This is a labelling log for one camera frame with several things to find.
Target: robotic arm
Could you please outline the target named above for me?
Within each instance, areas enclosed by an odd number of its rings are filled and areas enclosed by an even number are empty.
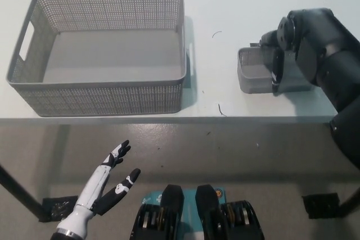
[[[96,168],[79,196],[73,212],[60,222],[51,240],[84,240],[87,236],[88,221],[96,214],[105,214],[124,198],[140,175],[140,169],[133,170],[104,196],[102,192],[109,179],[110,171],[123,162],[123,157],[130,148],[129,141],[123,142]]]
[[[360,169],[360,43],[331,10],[290,11],[277,30],[264,34],[260,46],[293,51],[311,84],[321,87],[338,111],[330,122],[341,151]],[[273,59],[273,90],[280,84],[284,54]]]

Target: robot finger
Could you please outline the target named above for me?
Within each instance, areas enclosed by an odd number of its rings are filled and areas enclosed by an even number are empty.
[[[133,170],[120,184],[101,197],[96,202],[93,212],[102,216],[113,208],[129,192],[140,172],[140,169]]]

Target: black fingertip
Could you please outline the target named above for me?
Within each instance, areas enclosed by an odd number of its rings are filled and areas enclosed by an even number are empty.
[[[118,161],[116,162],[116,164],[120,164],[120,163],[122,163],[123,161],[124,161],[123,158],[119,158]]]
[[[121,148],[125,148],[126,146],[128,146],[129,142],[130,142],[129,140],[126,140],[125,142],[123,142],[121,144]]]
[[[135,182],[136,179],[139,177],[140,173],[141,173],[141,170],[138,169],[138,168],[136,168],[135,170],[133,170],[133,171],[129,174],[131,182]]]

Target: black robotic arm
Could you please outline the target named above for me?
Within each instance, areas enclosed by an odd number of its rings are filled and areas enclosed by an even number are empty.
[[[277,30],[264,34],[261,46],[293,51],[313,85],[321,87],[338,111],[330,121],[341,151],[360,169],[360,43],[331,10],[290,11]],[[274,59],[273,86],[282,78],[284,60]]]

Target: gray floor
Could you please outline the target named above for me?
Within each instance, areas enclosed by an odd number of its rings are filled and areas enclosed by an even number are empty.
[[[266,239],[360,239],[360,211],[344,220],[309,220],[301,195],[360,185],[360,173],[325,125],[113,125],[0,128],[0,163],[38,200],[78,194],[121,141],[133,146],[108,188],[134,167],[142,174],[123,201],[89,223],[87,239],[128,239],[141,198],[168,183],[225,187],[228,201],[254,206]],[[37,222],[0,187],[0,239],[49,239],[56,223]]]

